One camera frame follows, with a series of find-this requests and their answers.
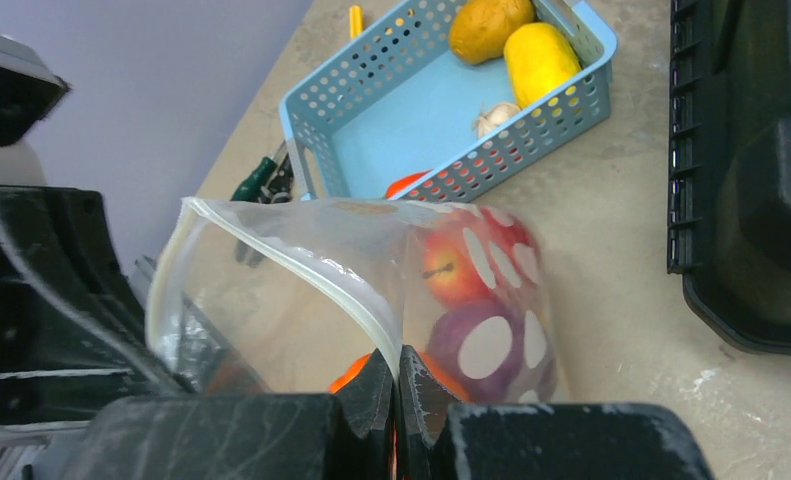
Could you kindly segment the small orange pumpkin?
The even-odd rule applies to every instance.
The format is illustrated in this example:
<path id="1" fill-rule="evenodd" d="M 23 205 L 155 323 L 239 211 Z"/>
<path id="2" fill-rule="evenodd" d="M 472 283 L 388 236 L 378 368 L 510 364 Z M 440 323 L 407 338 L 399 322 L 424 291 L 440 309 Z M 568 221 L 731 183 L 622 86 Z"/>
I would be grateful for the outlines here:
<path id="1" fill-rule="evenodd" d="M 407 393 L 397 396 L 391 375 L 375 350 L 356 360 L 329 387 L 342 404 L 348 425 L 360 438 L 358 470 L 362 479 L 441 479 L 432 460 L 448 406 L 469 399 L 466 389 L 425 352 L 407 349 Z"/>

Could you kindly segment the red apple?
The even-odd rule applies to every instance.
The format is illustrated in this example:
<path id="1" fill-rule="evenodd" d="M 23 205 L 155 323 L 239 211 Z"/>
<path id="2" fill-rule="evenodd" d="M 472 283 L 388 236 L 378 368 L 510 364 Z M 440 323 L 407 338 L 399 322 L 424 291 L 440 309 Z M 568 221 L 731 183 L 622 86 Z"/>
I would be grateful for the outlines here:
<path id="1" fill-rule="evenodd" d="M 543 284 L 540 243 L 517 216 L 467 203 L 443 203 L 439 213 L 424 237 L 421 274 L 442 305 L 525 301 Z"/>

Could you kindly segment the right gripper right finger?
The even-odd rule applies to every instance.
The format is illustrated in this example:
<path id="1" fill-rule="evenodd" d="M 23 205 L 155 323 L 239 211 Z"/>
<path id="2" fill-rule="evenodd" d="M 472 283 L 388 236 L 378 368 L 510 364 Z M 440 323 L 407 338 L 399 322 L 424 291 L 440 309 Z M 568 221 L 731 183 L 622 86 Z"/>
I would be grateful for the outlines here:
<path id="1" fill-rule="evenodd" d="M 410 346 L 399 372 L 402 479 L 710 479 L 688 427 L 646 403 L 462 403 Z"/>

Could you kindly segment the red onion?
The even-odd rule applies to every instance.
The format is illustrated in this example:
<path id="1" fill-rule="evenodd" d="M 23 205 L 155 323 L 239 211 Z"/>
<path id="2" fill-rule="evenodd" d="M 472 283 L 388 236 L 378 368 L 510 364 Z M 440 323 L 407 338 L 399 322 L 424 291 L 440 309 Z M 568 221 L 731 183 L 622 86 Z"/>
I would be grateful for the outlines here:
<path id="1" fill-rule="evenodd" d="M 537 309 L 467 302 L 439 317 L 425 352 L 473 402 L 535 403 L 557 392 L 557 359 Z"/>

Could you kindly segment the polka dot zip bag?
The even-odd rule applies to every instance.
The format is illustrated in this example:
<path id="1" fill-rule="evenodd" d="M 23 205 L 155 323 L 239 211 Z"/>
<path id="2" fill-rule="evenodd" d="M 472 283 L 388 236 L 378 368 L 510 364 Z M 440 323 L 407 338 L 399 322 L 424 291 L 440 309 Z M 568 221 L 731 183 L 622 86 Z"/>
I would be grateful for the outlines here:
<path id="1" fill-rule="evenodd" d="M 441 204 L 186 198 L 149 290 L 147 344 L 186 375 L 210 343 L 226 346 L 267 392 L 329 391 L 375 350 L 398 373 L 402 349 L 425 352 L 436 321 L 457 307 L 438 302 L 421 274 Z M 543 284 L 527 300 L 489 300 L 539 311 L 557 359 L 549 400 L 557 401 L 567 388 L 543 258 L 542 269 Z"/>

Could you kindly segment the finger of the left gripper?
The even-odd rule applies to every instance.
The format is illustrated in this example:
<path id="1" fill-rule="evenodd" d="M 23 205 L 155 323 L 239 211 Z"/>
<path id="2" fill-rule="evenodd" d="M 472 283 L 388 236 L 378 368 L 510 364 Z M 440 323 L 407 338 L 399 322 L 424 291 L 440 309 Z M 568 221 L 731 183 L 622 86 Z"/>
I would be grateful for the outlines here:
<path id="1" fill-rule="evenodd" d="M 0 430 L 76 427 L 181 389 L 146 345 L 102 196 L 0 185 Z"/>

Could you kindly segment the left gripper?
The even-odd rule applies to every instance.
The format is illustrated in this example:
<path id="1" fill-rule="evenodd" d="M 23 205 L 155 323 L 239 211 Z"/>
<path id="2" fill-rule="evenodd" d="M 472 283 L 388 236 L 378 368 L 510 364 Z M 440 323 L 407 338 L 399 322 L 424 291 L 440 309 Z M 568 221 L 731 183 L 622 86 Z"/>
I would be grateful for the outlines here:
<path id="1" fill-rule="evenodd" d="M 0 35 L 0 147 L 20 141 L 70 91 L 32 48 Z"/>

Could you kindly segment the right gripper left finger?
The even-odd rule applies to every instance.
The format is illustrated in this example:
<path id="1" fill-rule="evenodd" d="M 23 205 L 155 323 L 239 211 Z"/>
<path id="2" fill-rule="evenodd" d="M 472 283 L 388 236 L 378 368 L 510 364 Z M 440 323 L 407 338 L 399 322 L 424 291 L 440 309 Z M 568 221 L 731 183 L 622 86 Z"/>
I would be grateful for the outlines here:
<path id="1" fill-rule="evenodd" d="M 130 397 L 105 407 L 66 479 L 362 479 L 335 395 Z"/>

